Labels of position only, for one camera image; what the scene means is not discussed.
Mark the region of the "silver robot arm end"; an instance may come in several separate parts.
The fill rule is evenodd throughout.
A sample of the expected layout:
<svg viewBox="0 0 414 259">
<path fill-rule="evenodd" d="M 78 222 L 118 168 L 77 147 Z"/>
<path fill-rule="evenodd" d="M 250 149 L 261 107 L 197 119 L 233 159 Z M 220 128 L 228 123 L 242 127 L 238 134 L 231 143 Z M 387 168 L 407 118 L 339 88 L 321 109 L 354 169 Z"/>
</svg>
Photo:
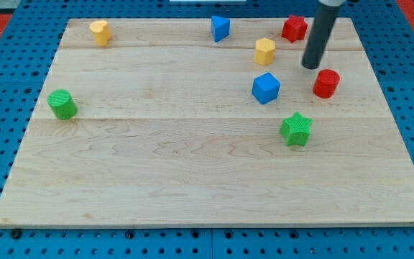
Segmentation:
<svg viewBox="0 0 414 259">
<path fill-rule="evenodd" d="M 318 0 L 325 6 L 339 7 L 346 2 L 346 0 Z"/>
</svg>

